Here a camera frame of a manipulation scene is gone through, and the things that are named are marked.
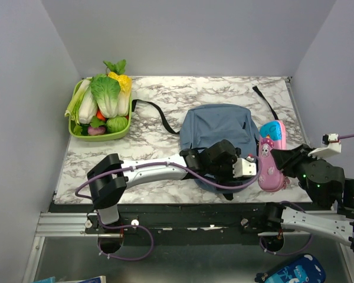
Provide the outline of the pink cartoon pencil case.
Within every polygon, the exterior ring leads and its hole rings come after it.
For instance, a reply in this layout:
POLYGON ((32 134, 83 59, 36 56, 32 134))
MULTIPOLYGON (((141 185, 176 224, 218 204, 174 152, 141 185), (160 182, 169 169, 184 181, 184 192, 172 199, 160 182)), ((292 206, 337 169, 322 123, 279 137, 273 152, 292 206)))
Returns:
POLYGON ((282 121, 274 120, 261 126, 258 147, 258 156, 262 168, 258 178, 258 185, 266 192, 277 192, 289 184, 289 180, 278 170, 271 154, 273 149, 285 150, 286 128, 282 121))

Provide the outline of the blue student backpack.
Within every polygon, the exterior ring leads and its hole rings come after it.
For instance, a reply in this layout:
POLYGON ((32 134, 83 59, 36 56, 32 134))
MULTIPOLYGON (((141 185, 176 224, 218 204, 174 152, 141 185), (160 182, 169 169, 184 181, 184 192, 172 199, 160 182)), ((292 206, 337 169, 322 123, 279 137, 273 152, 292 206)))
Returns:
MULTIPOLYGON (((249 109, 234 104, 206 104, 188 110, 182 127, 175 131, 169 125, 162 109, 152 105, 160 114, 164 128, 180 138, 180 149, 210 147, 221 140, 230 141, 241 149, 241 157, 258 154, 260 132, 249 109)), ((234 194, 242 191, 251 181, 250 177, 235 178, 229 186, 216 185, 210 181, 196 179, 203 190, 224 195, 233 200, 234 194)))

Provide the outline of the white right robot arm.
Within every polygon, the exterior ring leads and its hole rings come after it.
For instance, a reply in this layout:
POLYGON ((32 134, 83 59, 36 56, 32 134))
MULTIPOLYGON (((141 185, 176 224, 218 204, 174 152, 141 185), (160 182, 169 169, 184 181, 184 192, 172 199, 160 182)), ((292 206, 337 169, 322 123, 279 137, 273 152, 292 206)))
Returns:
POLYGON ((311 149, 302 144, 291 150, 271 150, 277 168, 296 178, 316 208, 303 212, 286 202, 267 203, 260 225, 267 231, 287 229, 332 239, 354 252, 354 179, 328 161, 341 152, 341 143, 311 149))

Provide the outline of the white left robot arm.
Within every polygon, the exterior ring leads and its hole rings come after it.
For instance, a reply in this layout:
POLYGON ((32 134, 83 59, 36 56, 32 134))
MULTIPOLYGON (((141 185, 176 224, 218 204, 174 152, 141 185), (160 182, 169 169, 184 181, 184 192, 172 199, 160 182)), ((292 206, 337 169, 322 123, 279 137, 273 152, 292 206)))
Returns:
POLYGON ((106 156, 87 174, 93 207, 100 215, 99 227, 107 233, 118 228, 117 204, 126 189, 137 185, 202 176, 216 185, 229 186, 235 182, 233 167, 240 156, 241 149, 225 139, 163 159, 128 161, 120 160, 116 153, 106 156))

